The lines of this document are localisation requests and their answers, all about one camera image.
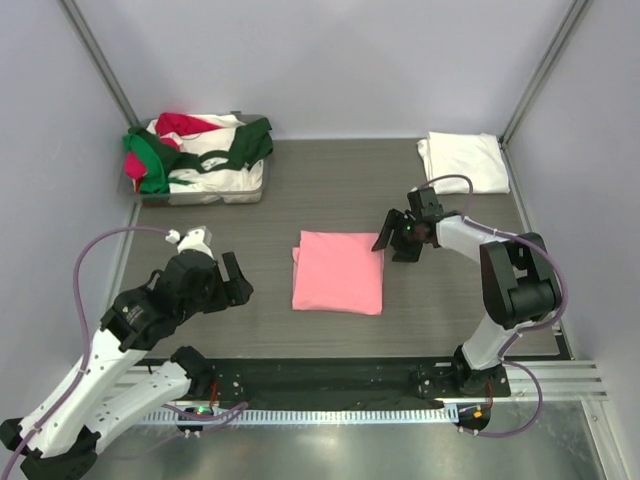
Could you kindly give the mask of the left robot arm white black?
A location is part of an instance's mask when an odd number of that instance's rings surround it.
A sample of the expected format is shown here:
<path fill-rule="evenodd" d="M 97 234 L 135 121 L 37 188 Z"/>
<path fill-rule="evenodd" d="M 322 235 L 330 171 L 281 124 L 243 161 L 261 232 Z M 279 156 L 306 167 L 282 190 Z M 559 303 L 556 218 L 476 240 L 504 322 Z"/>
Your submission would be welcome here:
<path fill-rule="evenodd" d="M 28 479 L 80 479 L 119 435 L 147 413 L 215 383 L 212 364 L 178 348 L 161 367 L 114 398 L 112 387 L 157 343 L 199 313 L 249 301 L 253 287 L 236 256 L 220 261 L 197 250 L 170 258 L 149 280 L 121 292 L 106 311 L 89 351 L 30 415 L 1 424 L 1 442 Z"/>

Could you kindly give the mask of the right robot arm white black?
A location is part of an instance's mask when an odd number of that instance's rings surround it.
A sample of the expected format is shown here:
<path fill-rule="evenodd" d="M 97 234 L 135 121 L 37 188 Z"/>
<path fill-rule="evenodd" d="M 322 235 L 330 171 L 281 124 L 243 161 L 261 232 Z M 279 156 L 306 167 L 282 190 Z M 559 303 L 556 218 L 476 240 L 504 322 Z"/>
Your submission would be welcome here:
<path fill-rule="evenodd" d="M 562 306 L 557 265 L 538 233 L 507 233 L 447 212 L 433 188 L 415 188 L 407 200 L 407 210 L 388 211 L 372 250 L 391 247 L 394 262 L 416 263 L 430 245 L 479 265 L 484 316 L 452 358 L 453 387 L 478 395 L 498 374 L 516 337 Z"/>

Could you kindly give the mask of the pink t shirt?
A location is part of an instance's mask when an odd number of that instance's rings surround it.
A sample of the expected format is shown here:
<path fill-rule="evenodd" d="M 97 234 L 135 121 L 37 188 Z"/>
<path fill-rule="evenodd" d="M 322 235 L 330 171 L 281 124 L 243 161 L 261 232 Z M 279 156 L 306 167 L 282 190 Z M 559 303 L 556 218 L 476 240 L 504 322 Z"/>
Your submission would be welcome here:
<path fill-rule="evenodd" d="M 384 252 L 376 233 L 300 232 L 292 249 L 292 308 L 378 316 L 383 311 Z"/>

